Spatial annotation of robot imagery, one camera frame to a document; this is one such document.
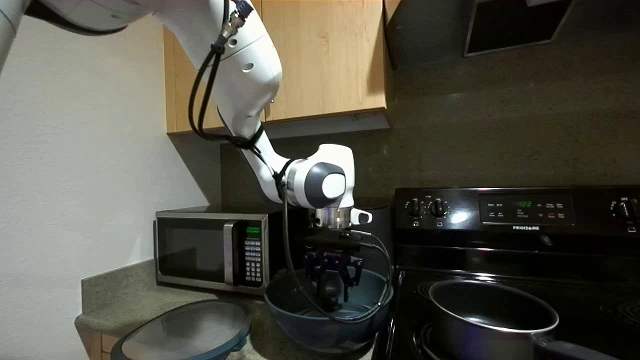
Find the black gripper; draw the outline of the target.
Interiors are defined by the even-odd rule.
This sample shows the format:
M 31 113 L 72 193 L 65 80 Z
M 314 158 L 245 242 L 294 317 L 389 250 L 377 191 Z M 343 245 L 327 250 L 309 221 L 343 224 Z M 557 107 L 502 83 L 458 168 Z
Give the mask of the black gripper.
M 319 280 L 335 272 L 343 284 L 358 284 L 361 276 L 359 245 L 338 231 L 319 231 L 302 240 L 304 272 L 309 280 Z

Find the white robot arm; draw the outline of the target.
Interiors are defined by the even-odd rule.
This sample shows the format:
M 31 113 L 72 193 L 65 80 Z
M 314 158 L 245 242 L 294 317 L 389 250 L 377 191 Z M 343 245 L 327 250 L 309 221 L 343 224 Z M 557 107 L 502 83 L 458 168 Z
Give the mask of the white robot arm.
M 308 209 L 327 231 L 371 221 L 353 206 L 348 147 L 322 144 L 308 158 L 283 158 L 274 150 L 261 113 L 275 99 L 281 62 L 251 0 L 0 0 L 2 48 L 12 47 L 26 17 L 83 37 L 108 37 L 143 17 L 158 18 L 198 69 L 204 102 L 224 124 L 219 137 L 241 150 L 267 201 Z

